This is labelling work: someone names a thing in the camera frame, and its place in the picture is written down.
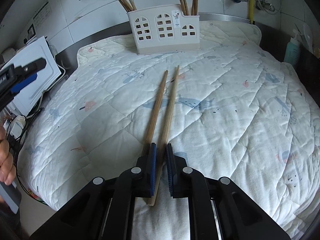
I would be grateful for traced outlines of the person's left hand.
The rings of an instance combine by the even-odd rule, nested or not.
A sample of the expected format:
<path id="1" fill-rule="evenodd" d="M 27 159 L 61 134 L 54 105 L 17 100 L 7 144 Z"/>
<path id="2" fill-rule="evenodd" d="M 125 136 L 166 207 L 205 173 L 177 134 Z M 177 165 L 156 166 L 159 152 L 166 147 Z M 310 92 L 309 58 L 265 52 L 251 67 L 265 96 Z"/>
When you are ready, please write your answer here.
<path id="1" fill-rule="evenodd" d="M 14 159 L 9 152 L 9 143 L 6 139 L 6 131 L 1 126 L 1 144 L 0 144 L 0 180 L 5 185 L 11 185 L 16 178 L 16 167 L 14 165 Z"/>

